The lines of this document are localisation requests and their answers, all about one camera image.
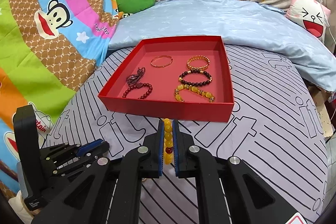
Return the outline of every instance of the black beaded bracelet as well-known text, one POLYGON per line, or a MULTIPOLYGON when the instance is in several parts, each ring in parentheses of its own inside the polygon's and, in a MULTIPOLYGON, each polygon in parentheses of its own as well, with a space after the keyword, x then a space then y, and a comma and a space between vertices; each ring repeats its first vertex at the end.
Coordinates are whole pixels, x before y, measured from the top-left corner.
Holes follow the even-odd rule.
POLYGON ((187 85, 192 85, 192 86, 203 86, 203 85, 209 85, 211 82, 212 82, 212 77, 211 75, 206 72, 206 71, 203 71, 203 70, 199 70, 199 69, 192 69, 192 70, 188 70, 188 71, 185 71, 184 73, 182 73, 178 80, 181 82, 181 84, 187 84, 187 85), (183 77, 185 77, 186 75, 188 74, 191 74, 191 73, 200 73, 200 74, 203 74, 205 75, 209 80, 207 81, 204 81, 204 82, 199 82, 199 83, 193 83, 193 82, 187 82, 185 80, 183 80, 183 77))

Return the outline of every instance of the light blue blanket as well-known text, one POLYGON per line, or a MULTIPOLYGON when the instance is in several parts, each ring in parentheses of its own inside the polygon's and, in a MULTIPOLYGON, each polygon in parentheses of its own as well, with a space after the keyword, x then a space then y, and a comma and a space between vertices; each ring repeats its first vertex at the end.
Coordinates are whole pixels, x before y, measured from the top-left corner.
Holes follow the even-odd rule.
POLYGON ((142 39, 220 35, 225 44, 278 52, 300 75, 336 92, 336 58, 312 34, 257 3, 239 0, 171 0, 119 21, 109 49, 135 46, 142 39))

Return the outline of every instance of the pink pillow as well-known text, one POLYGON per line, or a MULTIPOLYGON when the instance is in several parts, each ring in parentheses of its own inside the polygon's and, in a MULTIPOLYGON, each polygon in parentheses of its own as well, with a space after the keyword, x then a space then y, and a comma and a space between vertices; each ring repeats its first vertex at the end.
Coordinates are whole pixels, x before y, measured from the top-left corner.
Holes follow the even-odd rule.
POLYGON ((285 16, 324 42, 327 19, 330 16, 327 7, 316 0, 292 0, 285 16))

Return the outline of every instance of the red box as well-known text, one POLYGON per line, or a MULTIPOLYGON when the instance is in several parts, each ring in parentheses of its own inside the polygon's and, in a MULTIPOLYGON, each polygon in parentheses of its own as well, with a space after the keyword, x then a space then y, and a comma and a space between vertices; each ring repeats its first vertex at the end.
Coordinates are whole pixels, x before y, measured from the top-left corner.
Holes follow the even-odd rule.
MULTIPOLYGON (((170 59, 158 59, 155 64, 163 65, 169 61, 170 59)), ((191 63, 194 67, 204 64, 203 60, 191 63)), ((205 75, 193 73, 184 80, 200 82, 207 78, 205 75)), ((234 96, 222 39, 217 36, 186 36, 142 40, 113 73, 98 97, 110 111, 178 120, 228 122, 234 106, 234 96), (171 56, 172 64, 164 68, 152 66, 152 59, 160 55, 171 56), (209 103, 208 98, 185 89, 180 91, 185 102, 175 99, 174 90, 180 85, 179 76, 189 70, 186 62, 195 55, 204 55, 210 60, 206 71, 211 74, 212 82, 203 86, 202 90, 214 95, 214 103, 209 103), (138 67, 146 68, 139 82, 150 83, 153 87, 152 93, 145 99, 137 99, 147 91, 143 87, 132 90, 127 98, 122 98, 128 88, 127 76, 136 74, 138 67)))

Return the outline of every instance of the metal screw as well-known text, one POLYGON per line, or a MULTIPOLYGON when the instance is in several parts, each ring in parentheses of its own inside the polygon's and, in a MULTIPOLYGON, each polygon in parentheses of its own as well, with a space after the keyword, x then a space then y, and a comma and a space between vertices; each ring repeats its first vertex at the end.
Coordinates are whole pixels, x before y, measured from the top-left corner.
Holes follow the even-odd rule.
POLYGON ((189 147, 189 151, 192 153, 197 153, 199 152, 200 148, 197 145, 192 145, 191 147, 189 147))
POLYGON ((230 163, 232 164, 239 164, 240 163, 240 158, 233 156, 230 158, 230 163))
POLYGON ((97 160, 97 163, 99 165, 105 165, 109 162, 109 160, 107 158, 100 158, 99 160, 97 160))
POLYGON ((147 153, 148 152, 148 147, 147 146, 140 146, 138 148, 138 152, 141 154, 147 153))

